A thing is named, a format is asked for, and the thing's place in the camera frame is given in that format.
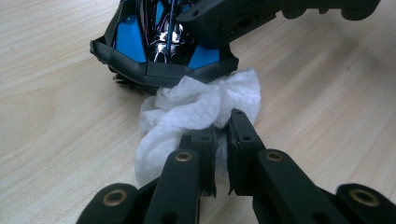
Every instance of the wooden table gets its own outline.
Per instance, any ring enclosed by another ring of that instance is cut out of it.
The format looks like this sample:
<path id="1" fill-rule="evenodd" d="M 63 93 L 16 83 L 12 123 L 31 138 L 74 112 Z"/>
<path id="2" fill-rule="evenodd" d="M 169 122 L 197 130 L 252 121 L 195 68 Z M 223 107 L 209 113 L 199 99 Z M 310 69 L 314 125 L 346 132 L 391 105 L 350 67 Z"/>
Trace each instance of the wooden table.
<path id="1" fill-rule="evenodd" d="M 89 53 L 118 1 L 0 4 L 0 222 L 75 223 L 101 188 L 136 184 L 139 107 Z M 320 187 L 356 182 L 396 203 L 396 2 L 278 17 L 232 43 L 262 85 L 255 128 Z M 251 199 L 202 199 L 201 223 L 256 223 Z"/>

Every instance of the crumpled tissue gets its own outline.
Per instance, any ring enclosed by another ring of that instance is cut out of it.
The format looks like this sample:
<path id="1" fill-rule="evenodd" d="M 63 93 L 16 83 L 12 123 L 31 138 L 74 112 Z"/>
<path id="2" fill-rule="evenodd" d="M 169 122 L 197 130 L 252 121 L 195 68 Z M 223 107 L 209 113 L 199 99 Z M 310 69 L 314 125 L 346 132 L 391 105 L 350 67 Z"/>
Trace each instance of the crumpled tissue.
<path id="1" fill-rule="evenodd" d="M 167 156 L 178 148 L 183 134 L 214 124 L 222 129 L 233 108 L 254 123 L 261 105 L 260 82 L 254 69 L 239 71 L 204 84 L 183 77 L 173 89 L 159 88 L 142 105 L 139 128 L 147 133 L 136 150 L 134 170 L 140 186 L 161 175 Z M 216 175 L 227 175 L 227 142 L 218 136 Z"/>

